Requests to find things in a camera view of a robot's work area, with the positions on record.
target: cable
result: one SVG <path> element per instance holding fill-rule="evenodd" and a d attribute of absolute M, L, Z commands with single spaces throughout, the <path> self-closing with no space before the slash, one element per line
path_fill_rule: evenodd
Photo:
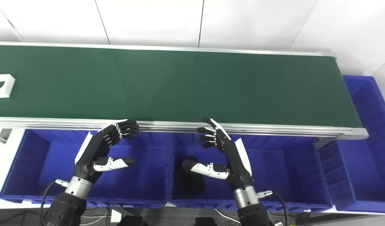
<path fill-rule="evenodd" d="M 100 217 L 99 219 L 97 219 L 97 220 L 95 220 L 95 221 L 92 221 L 92 222 L 89 222 L 89 223 L 81 223 L 80 225 L 90 225 L 90 224 L 93 224 L 93 223 L 96 223 L 96 222 L 98 222 L 99 220 L 101 220 L 101 219 L 103 219 L 103 218 L 105 218 L 106 216 L 107 217 L 109 217 L 108 216 L 108 213 L 109 212 L 107 212 L 105 215 L 103 215 L 103 216 L 96 216 L 96 217 Z"/>
<path fill-rule="evenodd" d="M 96 223 L 96 222 L 98 222 L 99 220 L 101 220 L 101 219 L 103 219 L 103 218 L 105 218 L 106 216 L 102 216 L 101 218 L 99 218 L 99 219 L 97 219 L 97 220 L 95 220 L 95 221 L 92 221 L 92 222 L 89 222 L 89 223 L 81 223 L 80 225 L 90 225 L 90 224 L 93 224 L 93 223 Z"/>
<path fill-rule="evenodd" d="M 46 201 L 47 192 L 51 189 L 51 187 L 55 183 L 56 183 L 56 180 L 53 180 L 52 182 L 50 182 L 50 184 L 48 184 L 48 186 L 46 187 L 46 190 L 44 190 L 43 199 L 41 200 L 41 205 L 40 205 L 39 225 L 43 223 L 43 206 L 44 206 L 44 202 Z"/>
<path fill-rule="evenodd" d="M 281 196 L 279 196 L 279 194 L 277 194 L 276 192 L 272 191 L 272 194 L 275 196 L 275 198 L 282 204 L 283 206 L 283 210 L 284 210 L 284 221 L 286 223 L 286 225 L 288 225 L 287 223 L 287 208 L 286 208 L 286 203 L 284 202 L 284 200 L 282 199 Z"/>
<path fill-rule="evenodd" d="M 305 218 L 305 222 L 304 222 L 304 226 L 306 226 L 307 225 L 307 220 L 308 220 L 308 218 L 309 218 L 309 216 L 311 215 L 311 213 L 309 213 L 307 216 L 306 216 L 306 218 Z"/>
<path fill-rule="evenodd" d="M 109 223 L 109 215 L 106 216 L 106 226 L 109 226 L 110 223 Z"/>
<path fill-rule="evenodd" d="M 84 218 L 100 218 L 100 217 L 105 217 L 107 215 L 101 215 L 101 216 L 85 216 L 85 215 L 82 215 L 81 217 L 84 217 Z"/>
<path fill-rule="evenodd" d="M 229 220 L 232 220 L 232 221 L 234 221 L 234 222 L 237 222 L 237 223 L 240 223 L 238 220 L 234 220 L 233 218 L 231 218 L 231 217 L 228 217 L 228 216 L 226 216 L 226 215 L 223 215 L 221 212 L 219 212 L 217 209 L 214 209 L 216 212 L 218 212 L 218 214 L 220 214 L 222 217 L 224 217 L 224 218 L 227 218 L 227 219 L 229 219 Z"/>
<path fill-rule="evenodd" d="M 26 214 L 26 213 L 32 213 L 32 214 L 34 214 L 34 215 L 39 215 L 39 214 L 36 213 L 36 212 L 32 212 L 32 211 L 27 211 L 27 210 L 25 210 L 25 211 L 22 211 L 22 212 L 20 212 L 20 213 L 15 214 L 14 216 L 12 216 L 12 217 L 10 217 L 10 218 L 8 218 L 8 219 L 6 219 L 6 220 L 0 221 L 0 224 L 5 223 L 5 222 L 7 222 L 7 221 L 9 221 L 9 220 L 14 219 L 14 218 L 17 217 L 17 216 L 20 216 L 20 215 L 23 215 L 23 214 Z"/>
<path fill-rule="evenodd" d="M 269 211 L 269 213 L 270 213 L 271 215 L 273 215 L 273 216 L 284 216 L 284 214 L 272 213 L 271 211 Z M 290 213 L 290 214 L 288 214 L 288 216 L 296 218 L 296 217 L 298 217 L 298 216 L 301 216 L 301 213 L 298 213 L 297 215 L 292 215 L 292 214 Z"/>

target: blue storage bin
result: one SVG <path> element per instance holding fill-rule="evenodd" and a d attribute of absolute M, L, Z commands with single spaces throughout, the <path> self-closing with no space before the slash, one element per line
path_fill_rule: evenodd
<path fill-rule="evenodd" d="M 174 134 L 173 162 L 169 201 L 178 207 L 236 209 L 230 186 L 225 180 L 203 176 L 206 189 L 187 196 L 179 166 L 184 157 L 196 156 L 201 162 L 226 164 L 216 148 L 203 149 L 199 134 Z M 314 139 L 311 137 L 238 136 L 250 159 L 257 192 L 274 190 L 286 201 L 287 209 L 321 211 L 331 207 Z M 261 199 L 268 210 L 280 211 L 282 205 L 273 197 Z"/>
<path fill-rule="evenodd" d="M 46 186 L 55 179 L 69 181 L 75 156 L 86 131 L 26 130 L 0 198 L 21 203 L 40 203 Z M 135 157 L 125 169 L 104 172 L 87 198 L 90 206 L 161 207 L 167 203 L 171 134 L 139 133 L 135 140 L 124 139 L 111 147 L 109 156 Z M 53 186 L 46 198 L 63 192 Z"/>
<path fill-rule="evenodd" d="M 385 213 L 385 102 L 373 77 L 344 76 L 365 140 L 338 140 L 319 156 L 338 210 Z"/>

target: gray floor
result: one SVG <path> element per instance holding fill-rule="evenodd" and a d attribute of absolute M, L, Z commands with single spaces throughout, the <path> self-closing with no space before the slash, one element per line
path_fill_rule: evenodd
<path fill-rule="evenodd" d="M 107 213 L 107 209 L 104 207 L 88 207 L 84 215 L 86 216 L 102 216 Z M 23 212 L 23 209 L 0 209 L 0 222 L 6 220 L 15 214 Z M 17 217 L 1 223 L 0 226 L 37 226 L 38 224 L 38 209 L 28 209 L 26 214 L 20 214 Z M 176 208 L 176 207 L 164 207 L 161 209 L 139 209 L 141 216 L 144 217 L 144 221 L 149 226 L 193 226 L 196 217 L 212 217 L 218 226 L 232 226 L 237 225 L 231 220 L 225 219 L 220 216 L 213 209 L 195 209 L 195 208 Z M 224 215 L 231 218 L 238 219 L 236 210 L 221 209 L 219 210 Z M 283 212 L 272 212 L 275 214 L 283 214 Z M 284 221 L 283 216 L 274 216 L 269 214 L 270 220 L 274 223 Z M 85 218 L 82 217 L 82 223 L 89 223 L 97 220 L 98 218 Z M 110 226 L 115 226 L 116 223 L 110 223 Z M 96 223 L 88 226 L 106 226 L 106 218 L 99 220 Z"/>

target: robotic hand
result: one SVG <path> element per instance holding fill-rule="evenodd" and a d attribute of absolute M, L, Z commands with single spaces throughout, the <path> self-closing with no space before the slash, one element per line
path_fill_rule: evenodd
<path fill-rule="evenodd" d="M 226 179 L 231 187 L 242 226 L 269 226 L 267 210 L 258 201 L 251 177 L 251 165 L 243 141 L 238 139 L 232 142 L 229 135 L 215 120 L 204 117 L 202 119 L 212 128 L 199 127 L 198 133 L 206 133 L 198 137 L 198 141 L 207 141 L 202 144 L 204 148 L 217 147 L 224 153 L 227 166 L 218 163 L 199 163 L 196 158 L 184 160 L 183 168 L 218 179 Z"/>
<path fill-rule="evenodd" d="M 110 147 L 121 139 L 134 139 L 139 125 L 134 120 L 121 120 L 88 133 L 75 158 L 75 171 L 65 192 L 56 196 L 41 220 L 43 226 L 77 226 L 86 210 L 86 197 L 104 171 L 128 167 L 133 157 L 107 157 Z"/>

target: connector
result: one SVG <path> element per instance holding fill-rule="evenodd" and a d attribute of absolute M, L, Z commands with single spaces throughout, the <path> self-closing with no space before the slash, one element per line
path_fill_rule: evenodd
<path fill-rule="evenodd" d="M 56 184 L 59 184 L 59 185 L 61 185 L 63 187 L 68 187 L 68 185 L 69 185 L 69 182 L 65 181 L 65 180 L 56 179 L 55 182 L 56 182 Z"/>
<path fill-rule="evenodd" d="M 265 198 L 266 196 L 271 196 L 273 195 L 273 192 L 272 191 L 262 191 L 262 192 L 258 192 L 257 193 L 257 198 L 258 199 L 263 199 Z"/>

